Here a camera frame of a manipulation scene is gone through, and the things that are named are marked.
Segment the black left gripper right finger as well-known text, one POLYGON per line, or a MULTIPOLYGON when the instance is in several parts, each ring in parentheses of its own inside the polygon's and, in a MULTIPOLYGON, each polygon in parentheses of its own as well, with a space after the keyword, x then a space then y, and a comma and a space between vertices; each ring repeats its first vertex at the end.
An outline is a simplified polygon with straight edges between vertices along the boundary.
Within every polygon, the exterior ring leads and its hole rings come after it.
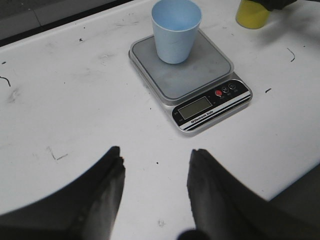
POLYGON ((320 229, 273 206, 207 150, 190 155, 187 190, 196 229, 210 240, 318 240, 320 229))

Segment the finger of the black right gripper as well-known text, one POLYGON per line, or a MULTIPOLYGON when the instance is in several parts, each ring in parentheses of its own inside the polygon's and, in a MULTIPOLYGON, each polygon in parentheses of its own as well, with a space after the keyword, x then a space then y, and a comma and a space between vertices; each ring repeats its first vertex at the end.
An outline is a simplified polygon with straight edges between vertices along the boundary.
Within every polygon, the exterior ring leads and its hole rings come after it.
POLYGON ((282 10, 288 5, 295 3, 297 0, 257 0, 268 11, 282 10))

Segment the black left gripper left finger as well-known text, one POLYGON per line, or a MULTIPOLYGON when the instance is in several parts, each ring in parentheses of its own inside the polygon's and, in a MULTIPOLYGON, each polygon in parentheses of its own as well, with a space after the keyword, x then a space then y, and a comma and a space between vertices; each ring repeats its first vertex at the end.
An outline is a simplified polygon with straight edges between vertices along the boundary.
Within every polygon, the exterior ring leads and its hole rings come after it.
POLYGON ((108 240, 122 199, 124 160, 111 147, 77 179, 0 216, 2 240, 108 240))

